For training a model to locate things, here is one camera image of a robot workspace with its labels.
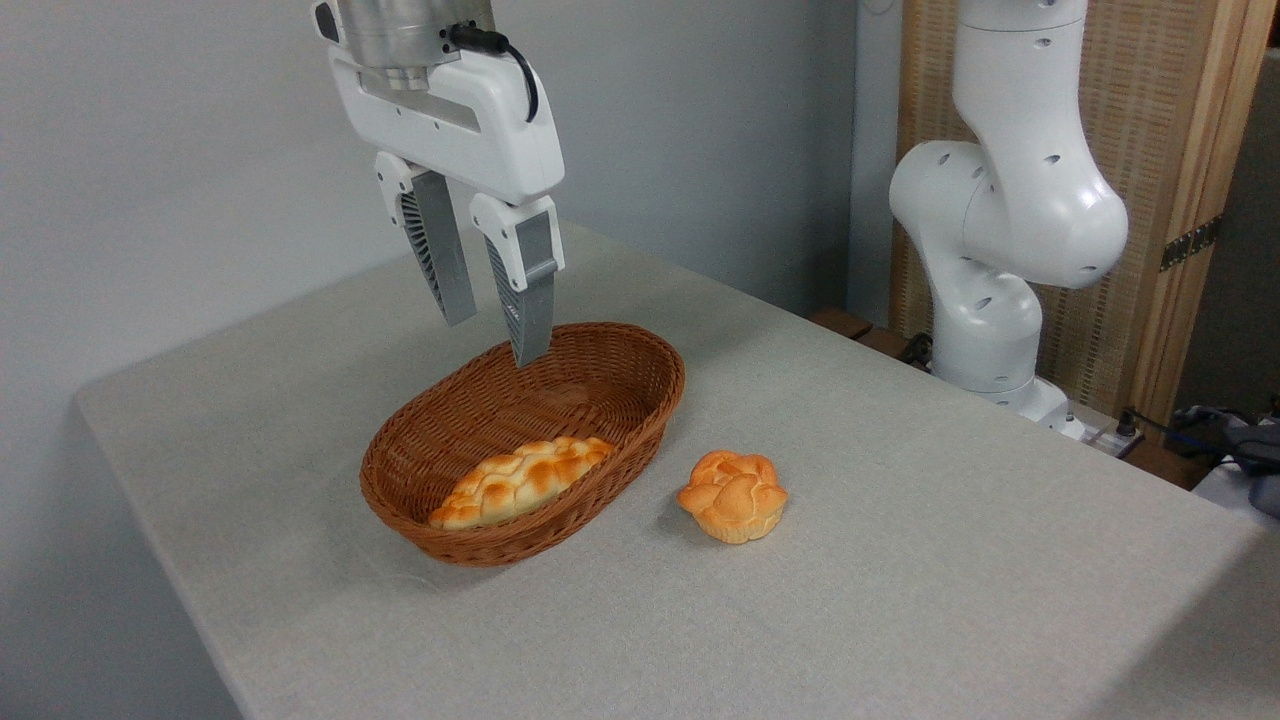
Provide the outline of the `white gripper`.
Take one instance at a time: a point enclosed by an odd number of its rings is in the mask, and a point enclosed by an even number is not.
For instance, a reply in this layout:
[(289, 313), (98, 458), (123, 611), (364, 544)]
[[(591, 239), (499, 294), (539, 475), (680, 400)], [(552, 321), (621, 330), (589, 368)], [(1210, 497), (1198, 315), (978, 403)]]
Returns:
[(444, 176), (484, 192), (470, 213), (486, 241), (515, 364), (536, 361), (550, 345), (554, 275), (564, 269), (556, 204), (543, 197), (564, 178), (549, 102), (527, 120), (525, 76), (506, 56), (462, 51), (429, 70), (424, 91), (390, 88), (338, 46), (328, 59), (356, 133), (381, 150), (375, 172), (387, 210), (447, 325), (476, 307)]

